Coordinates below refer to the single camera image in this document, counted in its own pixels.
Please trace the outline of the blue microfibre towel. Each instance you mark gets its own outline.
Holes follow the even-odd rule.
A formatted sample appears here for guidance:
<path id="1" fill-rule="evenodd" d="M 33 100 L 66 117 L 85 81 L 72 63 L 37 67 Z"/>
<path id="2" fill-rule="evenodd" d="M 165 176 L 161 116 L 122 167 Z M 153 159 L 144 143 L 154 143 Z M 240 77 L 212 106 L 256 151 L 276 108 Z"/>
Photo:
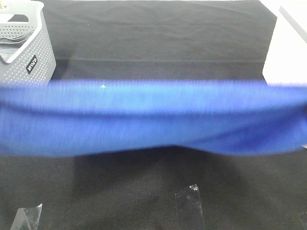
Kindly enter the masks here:
<path id="1" fill-rule="evenodd" d="M 253 156 L 306 143 L 306 86 L 77 80 L 0 89 L 0 151 L 9 155 L 68 157 L 178 146 Z"/>

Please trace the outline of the black table cloth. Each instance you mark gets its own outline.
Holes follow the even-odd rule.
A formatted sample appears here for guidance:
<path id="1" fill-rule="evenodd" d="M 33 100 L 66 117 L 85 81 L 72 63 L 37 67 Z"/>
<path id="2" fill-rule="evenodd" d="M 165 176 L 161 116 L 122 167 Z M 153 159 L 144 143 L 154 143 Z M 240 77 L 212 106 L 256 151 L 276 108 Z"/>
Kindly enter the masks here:
<path id="1" fill-rule="evenodd" d="M 262 80 L 276 17 L 258 0 L 47 0 L 55 80 Z M 237 157 L 181 147 L 0 157 L 0 227 L 42 205 L 41 230 L 175 230 L 196 184 L 207 230 L 302 230 L 307 151 Z"/>

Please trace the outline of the clear tape strip centre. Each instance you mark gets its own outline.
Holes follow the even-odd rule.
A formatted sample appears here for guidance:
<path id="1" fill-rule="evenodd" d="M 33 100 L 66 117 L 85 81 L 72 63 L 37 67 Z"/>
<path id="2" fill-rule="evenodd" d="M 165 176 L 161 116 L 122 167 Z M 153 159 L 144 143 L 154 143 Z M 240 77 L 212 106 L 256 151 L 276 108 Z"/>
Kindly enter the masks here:
<path id="1" fill-rule="evenodd" d="M 189 185 L 175 193 L 177 227 L 179 230 L 204 230 L 199 188 Z"/>

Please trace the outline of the clear tape strip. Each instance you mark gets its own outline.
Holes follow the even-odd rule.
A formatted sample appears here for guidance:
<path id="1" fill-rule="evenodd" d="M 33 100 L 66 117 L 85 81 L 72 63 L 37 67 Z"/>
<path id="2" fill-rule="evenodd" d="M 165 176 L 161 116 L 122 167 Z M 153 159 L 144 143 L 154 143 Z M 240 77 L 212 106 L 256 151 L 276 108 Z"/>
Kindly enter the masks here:
<path id="1" fill-rule="evenodd" d="M 38 230 L 43 204 L 36 207 L 19 208 L 10 230 Z"/>
<path id="2" fill-rule="evenodd" d="M 199 188 L 189 185 L 175 193 L 177 227 L 179 230 L 204 230 Z"/>

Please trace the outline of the grey perforated plastic basket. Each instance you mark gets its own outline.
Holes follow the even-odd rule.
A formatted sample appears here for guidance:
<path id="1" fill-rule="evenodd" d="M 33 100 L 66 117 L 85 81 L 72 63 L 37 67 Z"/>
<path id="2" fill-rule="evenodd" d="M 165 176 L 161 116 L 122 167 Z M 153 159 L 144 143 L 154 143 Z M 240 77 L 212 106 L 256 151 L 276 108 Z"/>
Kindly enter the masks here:
<path id="1" fill-rule="evenodd" d="M 35 0 L 0 2 L 1 85 L 46 85 L 56 67 L 44 14 Z"/>

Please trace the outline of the white plastic basket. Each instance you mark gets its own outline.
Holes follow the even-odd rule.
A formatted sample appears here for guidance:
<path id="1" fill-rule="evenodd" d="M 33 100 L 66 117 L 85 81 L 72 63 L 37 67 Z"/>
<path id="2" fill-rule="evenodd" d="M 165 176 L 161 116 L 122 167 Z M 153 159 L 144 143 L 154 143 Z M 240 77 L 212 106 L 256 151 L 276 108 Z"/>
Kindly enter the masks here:
<path id="1" fill-rule="evenodd" d="M 276 17 L 262 70 L 271 85 L 307 85 L 307 2 L 262 0 Z"/>

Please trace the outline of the clear tape strip left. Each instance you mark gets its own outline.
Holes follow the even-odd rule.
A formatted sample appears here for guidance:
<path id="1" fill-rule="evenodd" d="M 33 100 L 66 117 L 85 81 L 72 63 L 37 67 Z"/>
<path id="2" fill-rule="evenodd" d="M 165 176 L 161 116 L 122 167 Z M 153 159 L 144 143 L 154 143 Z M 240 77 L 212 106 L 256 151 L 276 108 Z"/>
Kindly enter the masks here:
<path id="1" fill-rule="evenodd" d="M 36 207 L 19 208 L 10 230 L 38 230 L 43 204 Z"/>

